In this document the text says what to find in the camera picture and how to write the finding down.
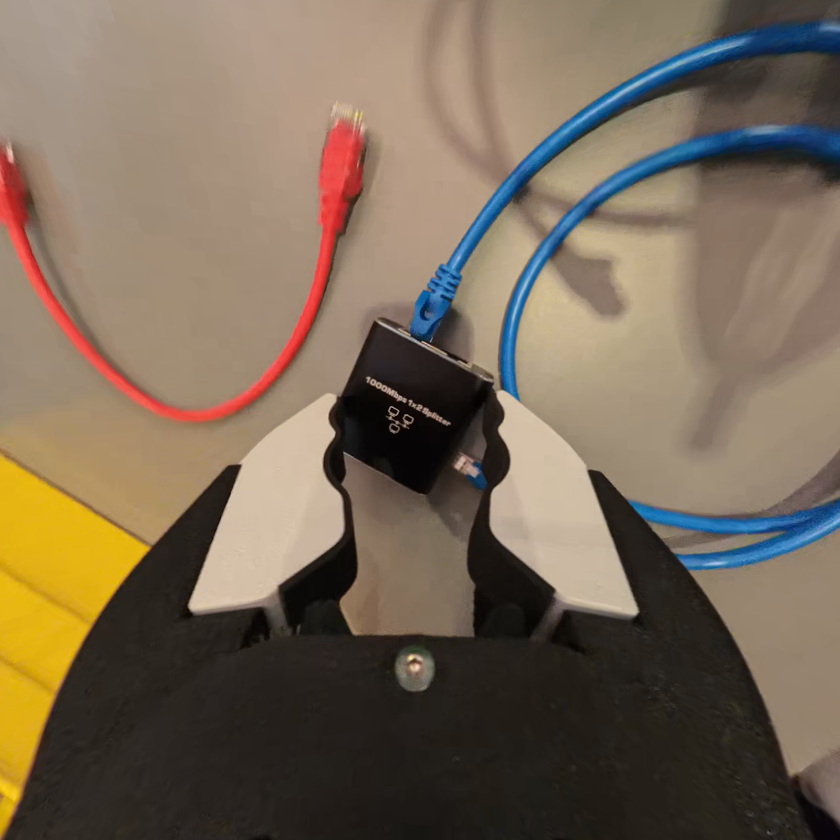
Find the yellow plastic bin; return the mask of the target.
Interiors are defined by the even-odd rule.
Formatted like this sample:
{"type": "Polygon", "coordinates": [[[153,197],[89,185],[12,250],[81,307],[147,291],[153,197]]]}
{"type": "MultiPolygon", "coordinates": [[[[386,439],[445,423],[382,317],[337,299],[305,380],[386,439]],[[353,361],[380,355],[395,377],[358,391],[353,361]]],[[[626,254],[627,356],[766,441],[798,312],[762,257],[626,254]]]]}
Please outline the yellow plastic bin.
{"type": "Polygon", "coordinates": [[[148,545],[1,457],[2,829],[57,692],[92,625],[148,545]]]}

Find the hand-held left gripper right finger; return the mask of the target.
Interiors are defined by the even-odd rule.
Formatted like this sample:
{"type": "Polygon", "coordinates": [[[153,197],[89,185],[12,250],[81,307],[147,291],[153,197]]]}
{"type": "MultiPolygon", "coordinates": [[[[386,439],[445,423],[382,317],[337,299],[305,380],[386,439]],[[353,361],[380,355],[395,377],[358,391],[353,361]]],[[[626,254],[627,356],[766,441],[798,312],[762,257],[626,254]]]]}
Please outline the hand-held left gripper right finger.
{"type": "Polygon", "coordinates": [[[474,619],[514,606],[524,621],[633,621],[636,598],[583,459],[508,392],[490,394],[482,430],[486,488],[469,533],[474,619]]]}

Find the black ethernet splitter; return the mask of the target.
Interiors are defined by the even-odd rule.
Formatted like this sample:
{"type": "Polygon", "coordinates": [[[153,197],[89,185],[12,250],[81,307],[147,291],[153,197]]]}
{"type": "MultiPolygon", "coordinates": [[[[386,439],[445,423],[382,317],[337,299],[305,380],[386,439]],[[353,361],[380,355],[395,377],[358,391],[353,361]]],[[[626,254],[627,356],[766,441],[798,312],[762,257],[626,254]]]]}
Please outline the black ethernet splitter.
{"type": "Polygon", "coordinates": [[[427,495],[493,384],[479,366],[376,318],[340,397],[343,451],[427,495]]]}

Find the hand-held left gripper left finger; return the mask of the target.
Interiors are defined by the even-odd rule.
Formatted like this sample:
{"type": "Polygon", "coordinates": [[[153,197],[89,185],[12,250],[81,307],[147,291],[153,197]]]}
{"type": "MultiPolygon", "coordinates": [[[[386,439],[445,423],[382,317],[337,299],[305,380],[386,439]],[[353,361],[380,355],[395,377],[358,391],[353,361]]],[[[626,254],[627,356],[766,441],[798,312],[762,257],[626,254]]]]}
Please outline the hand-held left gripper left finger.
{"type": "Polygon", "coordinates": [[[326,394],[241,460],[189,601],[193,615],[258,608],[303,617],[312,603],[342,599],[358,570],[342,443],[340,401],[326,394]]]}

